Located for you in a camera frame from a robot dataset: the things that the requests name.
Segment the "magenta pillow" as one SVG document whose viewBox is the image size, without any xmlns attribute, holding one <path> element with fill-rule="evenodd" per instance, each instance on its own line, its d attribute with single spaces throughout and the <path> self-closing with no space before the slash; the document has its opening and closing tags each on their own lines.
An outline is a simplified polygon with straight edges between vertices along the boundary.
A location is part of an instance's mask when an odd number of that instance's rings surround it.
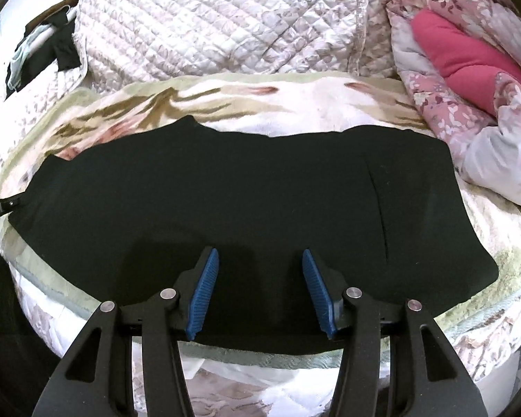
<svg viewBox="0 0 521 417">
<path fill-rule="evenodd" d="M 498 73 L 521 84 L 521 67 L 511 57 L 465 34 L 430 9 L 411 21 L 415 41 L 453 92 L 492 115 Z"/>
</svg>

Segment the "pink floral comforter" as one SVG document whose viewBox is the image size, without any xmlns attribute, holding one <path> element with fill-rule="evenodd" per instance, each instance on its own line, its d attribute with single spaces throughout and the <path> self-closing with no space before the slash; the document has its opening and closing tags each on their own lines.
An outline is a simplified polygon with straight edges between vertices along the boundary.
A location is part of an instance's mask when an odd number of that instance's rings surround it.
<svg viewBox="0 0 521 417">
<path fill-rule="evenodd" d="M 399 77 L 467 182 L 521 206 L 521 11 L 514 0 L 390 0 Z"/>
</svg>

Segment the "dark clothes on rail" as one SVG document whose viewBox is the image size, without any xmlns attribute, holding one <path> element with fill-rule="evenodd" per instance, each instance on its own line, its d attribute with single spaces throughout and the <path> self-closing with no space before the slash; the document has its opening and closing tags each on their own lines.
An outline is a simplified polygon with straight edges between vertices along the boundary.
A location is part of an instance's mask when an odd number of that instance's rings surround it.
<svg viewBox="0 0 521 417">
<path fill-rule="evenodd" d="M 6 97 L 25 88 L 54 61 L 59 72 L 82 65 L 73 40 L 75 19 L 76 9 L 63 6 L 17 44 L 7 68 Z"/>
</svg>

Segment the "quilted beige bedspread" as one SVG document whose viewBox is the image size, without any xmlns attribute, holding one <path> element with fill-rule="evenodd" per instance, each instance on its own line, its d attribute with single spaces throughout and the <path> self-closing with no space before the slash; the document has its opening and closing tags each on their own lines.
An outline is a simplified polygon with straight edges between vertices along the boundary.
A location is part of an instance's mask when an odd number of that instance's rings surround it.
<svg viewBox="0 0 521 417">
<path fill-rule="evenodd" d="M 50 64 L 3 104 L 39 86 L 110 93 L 178 77 L 339 73 L 390 44 L 369 0 L 79 0 L 73 40 L 82 65 Z"/>
</svg>

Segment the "black pants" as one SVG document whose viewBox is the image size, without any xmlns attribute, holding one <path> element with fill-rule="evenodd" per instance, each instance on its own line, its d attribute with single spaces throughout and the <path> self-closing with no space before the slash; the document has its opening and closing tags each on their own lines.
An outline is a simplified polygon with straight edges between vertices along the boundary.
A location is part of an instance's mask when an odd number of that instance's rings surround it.
<svg viewBox="0 0 521 417">
<path fill-rule="evenodd" d="M 181 120 L 48 157 L 9 222 L 64 279 L 142 302 L 194 267 L 219 275 L 200 344 L 306 355 L 334 348 L 302 272 L 305 250 L 374 299 L 440 315 L 497 280 L 446 144 L 381 126 L 223 133 Z"/>
</svg>

